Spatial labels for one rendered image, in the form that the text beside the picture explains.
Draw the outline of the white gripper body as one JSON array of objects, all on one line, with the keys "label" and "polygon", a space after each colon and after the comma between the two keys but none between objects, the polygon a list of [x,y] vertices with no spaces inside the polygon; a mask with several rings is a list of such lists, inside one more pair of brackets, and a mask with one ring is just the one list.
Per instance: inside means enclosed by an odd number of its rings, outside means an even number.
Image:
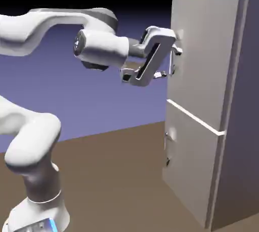
[{"label": "white gripper body", "polygon": [[147,27],[139,41],[129,39],[129,55],[145,59],[130,78],[130,84],[139,87],[149,85],[176,39],[172,29],[157,26]]}]

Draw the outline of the tall grey cabinet door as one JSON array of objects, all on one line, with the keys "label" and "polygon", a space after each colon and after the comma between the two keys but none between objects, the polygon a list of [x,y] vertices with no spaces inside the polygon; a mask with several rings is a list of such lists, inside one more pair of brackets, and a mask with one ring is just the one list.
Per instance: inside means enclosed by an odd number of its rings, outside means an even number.
[{"label": "tall grey cabinet door", "polygon": [[172,0],[171,28],[179,35],[170,99],[218,131],[246,0]]}]

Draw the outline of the short grey cabinet door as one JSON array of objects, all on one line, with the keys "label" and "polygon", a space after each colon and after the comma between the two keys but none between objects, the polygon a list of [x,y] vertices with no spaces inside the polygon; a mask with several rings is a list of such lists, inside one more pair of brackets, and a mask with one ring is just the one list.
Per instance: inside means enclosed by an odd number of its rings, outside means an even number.
[{"label": "short grey cabinet door", "polygon": [[165,132],[170,127],[177,131],[176,151],[169,166],[163,168],[163,180],[201,226],[208,228],[217,148],[225,132],[214,129],[168,99]]}]

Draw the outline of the grey cabinet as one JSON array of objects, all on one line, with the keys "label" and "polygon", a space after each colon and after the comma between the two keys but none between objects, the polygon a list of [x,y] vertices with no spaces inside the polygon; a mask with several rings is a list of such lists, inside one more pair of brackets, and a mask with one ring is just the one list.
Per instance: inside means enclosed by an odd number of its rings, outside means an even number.
[{"label": "grey cabinet", "polygon": [[259,214],[259,0],[246,0],[229,70],[208,232]]}]

